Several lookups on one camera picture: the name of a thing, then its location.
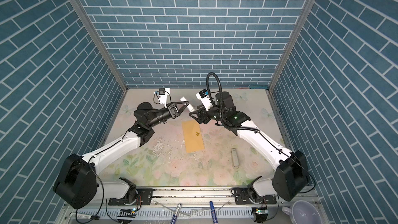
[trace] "blue brick wall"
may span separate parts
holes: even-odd
[[[62,162],[97,147],[121,95],[67,0],[0,0],[0,223],[56,219]]]
[[[316,0],[275,87],[332,223],[398,223],[398,0]]]
[[[268,86],[305,0],[81,0],[129,87]]]

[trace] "black mounting plate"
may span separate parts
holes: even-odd
[[[150,205],[152,201],[153,189],[137,189],[137,192],[138,195],[141,196],[141,205]],[[109,206],[127,206],[121,199],[117,198],[110,198],[108,203]]]
[[[255,204],[249,198],[248,189],[247,188],[234,188],[236,192],[234,192],[235,196],[235,204],[236,205],[247,205],[247,204]],[[267,204],[276,204],[275,195],[266,195],[264,196]]]

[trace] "yellow envelope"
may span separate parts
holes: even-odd
[[[184,133],[185,150],[187,153],[196,152],[205,148],[198,122],[195,120],[182,122],[182,131]]]

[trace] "table surface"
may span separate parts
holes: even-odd
[[[265,90],[224,91],[232,95],[238,111],[246,113],[262,131],[284,145]],[[153,103],[153,92],[153,89],[127,92],[106,143],[123,135],[134,124],[133,112],[140,103],[147,101],[154,108],[162,108],[163,105]],[[197,89],[171,89],[172,101],[184,96],[196,108],[201,104],[196,99],[197,92]],[[262,155],[231,131],[215,126],[215,121],[200,125],[205,149],[186,153],[181,122],[192,120],[188,113],[186,109],[176,119],[155,126],[155,134],[148,143],[114,161],[100,177],[107,180],[126,177],[137,186],[156,187],[247,185],[260,175],[273,176],[271,165]],[[232,148],[238,153],[237,169],[232,167]]]

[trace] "mug handle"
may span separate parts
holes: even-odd
[[[292,210],[288,207],[282,207],[282,212],[284,212],[287,215],[291,215],[292,214]]]

